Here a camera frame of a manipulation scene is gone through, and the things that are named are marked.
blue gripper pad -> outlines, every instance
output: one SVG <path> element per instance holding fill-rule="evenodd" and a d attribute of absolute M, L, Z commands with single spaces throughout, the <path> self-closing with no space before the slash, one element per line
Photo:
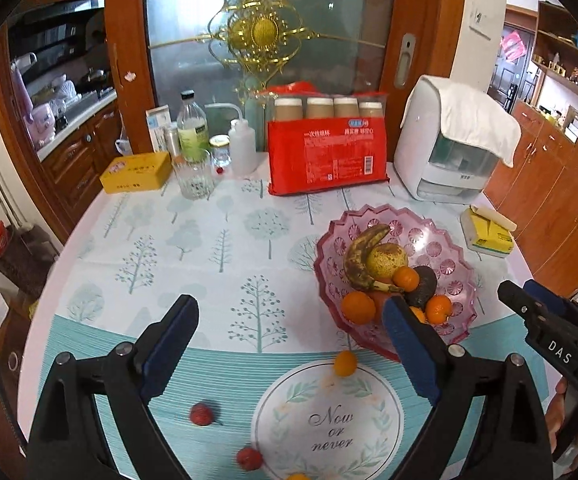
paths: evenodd
<path fill-rule="evenodd" d="M 142 371 L 140 396 L 145 403 L 165 391 L 198 327 L 198 316 L 197 301 L 191 296 L 182 295 L 162 320 L 149 325 L 136 341 L 138 354 L 135 364 Z M 144 360 L 141 350 L 149 352 Z"/>
<path fill-rule="evenodd" d="M 404 308 L 399 308 L 396 301 L 402 301 Z M 435 406 L 440 399 L 440 389 L 437 386 L 435 363 L 427 348 L 409 323 L 418 323 L 418 318 L 411 312 L 401 298 L 387 300 L 383 307 L 383 325 L 400 357 L 409 380 L 416 394 L 429 400 Z M 435 337 L 438 335 L 429 327 Z"/>
<path fill-rule="evenodd" d="M 543 303 L 550 313 L 555 314 L 556 316 L 565 315 L 566 300 L 560 298 L 560 296 L 554 294 L 548 288 L 542 286 L 535 280 L 528 280 L 527 282 L 525 282 L 524 286 L 522 287 L 522 290 L 524 290 L 532 298 L 535 298 L 536 300 Z"/>

fruit bowl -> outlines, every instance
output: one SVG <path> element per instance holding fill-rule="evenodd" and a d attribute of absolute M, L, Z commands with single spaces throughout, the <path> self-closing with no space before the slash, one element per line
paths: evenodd
<path fill-rule="evenodd" d="M 446 294 L 453 306 L 451 317 L 442 325 L 434 325 L 435 331 L 447 344 L 462 341 L 469 335 L 469 325 L 477 316 L 473 307 L 476 298 L 473 268 L 464 261 L 462 248 L 451 242 L 447 231 L 437 229 L 431 219 L 421 219 L 407 208 L 394 209 L 390 205 L 376 208 L 365 205 L 360 211 L 346 211 L 341 219 L 331 222 L 317 243 L 314 269 L 320 297 L 338 328 L 358 345 L 400 361 L 383 327 L 353 324 L 340 311 L 342 298 L 353 290 L 345 276 L 345 252 L 362 231 L 379 223 L 391 228 L 383 243 L 402 246 L 409 257 L 409 266 L 423 265 L 434 270 L 438 278 L 435 293 Z"/>

yellow box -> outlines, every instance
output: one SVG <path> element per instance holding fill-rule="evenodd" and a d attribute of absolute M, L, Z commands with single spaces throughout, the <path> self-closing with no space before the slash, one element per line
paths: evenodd
<path fill-rule="evenodd" d="M 150 191 L 162 187 L 170 173 L 169 153 L 141 153 L 115 158 L 100 175 L 100 181 L 109 194 Z"/>
<path fill-rule="evenodd" d="M 460 215 L 460 223 L 469 249 L 503 258 L 514 250 L 514 239 L 508 230 L 476 215 L 471 208 Z"/>

banana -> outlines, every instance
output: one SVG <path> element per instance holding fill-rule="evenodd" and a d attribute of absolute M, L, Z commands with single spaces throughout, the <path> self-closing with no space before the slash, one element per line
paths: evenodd
<path fill-rule="evenodd" d="M 349 283 L 356 290 L 364 290 L 365 292 L 371 290 L 379 290 L 381 292 L 402 291 L 401 288 L 395 285 L 387 285 L 387 283 L 374 280 L 365 265 L 371 250 L 376 247 L 387 234 L 389 234 L 389 226 L 378 224 L 369 227 L 349 245 L 349 249 L 345 254 L 345 274 L 347 275 Z"/>

small red berry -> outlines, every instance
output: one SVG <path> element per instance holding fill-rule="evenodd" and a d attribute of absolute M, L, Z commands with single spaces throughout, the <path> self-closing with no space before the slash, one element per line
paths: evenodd
<path fill-rule="evenodd" d="M 255 471 L 262 467 L 262 455 L 251 447 L 243 447 L 236 455 L 236 462 L 245 471 Z"/>
<path fill-rule="evenodd" d="M 194 404 L 189 411 L 189 420 L 197 426 L 209 426 L 215 420 L 213 411 L 206 404 L 199 402 Z"/>

